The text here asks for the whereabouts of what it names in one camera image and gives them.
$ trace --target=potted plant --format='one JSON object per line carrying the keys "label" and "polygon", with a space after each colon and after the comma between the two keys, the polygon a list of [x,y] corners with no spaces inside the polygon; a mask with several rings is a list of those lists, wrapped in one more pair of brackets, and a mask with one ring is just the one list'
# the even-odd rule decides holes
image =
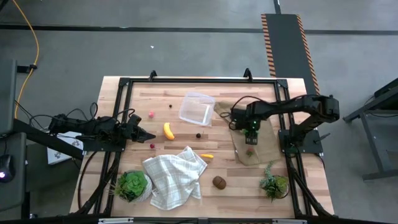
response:
{"label": "potted plant", "polygon": [[142,202],[152,192],[152,182],[143,171],[130,170],[118,178],[113,193],[127,202]]}
{"label": "potted plant", "polygon": [[274,165],[274,161],[268,163],[265,170],[266,178],[260,180],[260,188],[266,191],[267,197],[271,198],[271,202],[274,199],[282,199],[286,197],[289,192],[289,180],[287,177],[272,175],[271,167]]}

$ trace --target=white towel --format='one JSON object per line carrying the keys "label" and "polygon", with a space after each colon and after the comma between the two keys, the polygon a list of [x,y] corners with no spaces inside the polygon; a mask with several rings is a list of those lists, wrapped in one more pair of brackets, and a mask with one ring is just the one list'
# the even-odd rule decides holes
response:
{"label": "white towel", "polygon": [[151,205],[170,210],[183,205],[191,194],[197,199],[201,198],[198,180],[207,163],[189,146],[177,156],[149,158],[142,165],[155,185]]}

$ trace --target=black and orange striped ramp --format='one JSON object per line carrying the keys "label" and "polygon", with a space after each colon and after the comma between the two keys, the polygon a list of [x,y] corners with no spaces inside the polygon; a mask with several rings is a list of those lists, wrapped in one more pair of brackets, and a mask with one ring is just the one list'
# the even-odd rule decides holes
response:
{"label": "black and orange striped ramp", "polygon": [[320,94],[300,17],[262,14],[261,22],[271,77],[303,78],[307,94]]}

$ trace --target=green succulent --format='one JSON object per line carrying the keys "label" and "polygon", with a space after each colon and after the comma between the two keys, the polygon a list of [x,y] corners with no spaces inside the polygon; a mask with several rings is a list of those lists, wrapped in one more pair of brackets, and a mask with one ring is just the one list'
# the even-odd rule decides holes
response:
{"label": "green succulent", "polygon": [[275,198],[281,198],[284,196],[288,184],[286,177],[274,176],[271,174],[271,167],[273,164],[274,161],[271,161],[268,164],[265,170],[266,178],[260,180],[260,188],[266,191],[266,195],[271,198],[271,202],[273,202]]}
{"label": "green succulent", "polygon": [[142,171],[125,172],[119,177],[114,194],[131,202],[143,193],[147,184],[148,181]]}

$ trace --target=brown bag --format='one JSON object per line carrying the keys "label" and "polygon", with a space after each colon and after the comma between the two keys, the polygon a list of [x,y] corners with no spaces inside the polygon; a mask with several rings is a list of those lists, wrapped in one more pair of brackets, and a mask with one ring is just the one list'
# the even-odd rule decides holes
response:
{"label": "brown bag", "polygon": [[[230,113],[233,103],[216,102],[214,111],[220,115],[221,113]],[[226,122],[230,122],[230,117],[224,118]],[[279,144],[275,137],[270,120],[261,121],[261,128],[257,137],[257,145],[252,146],[245,143],[245,136],[241,131],[229,130],[232,141],[235,146],[235,152],[239,160],[246,166],[267,163],[281,158],[279,152]],[[247,155],[247,150],[253,149],[251,156]]]}

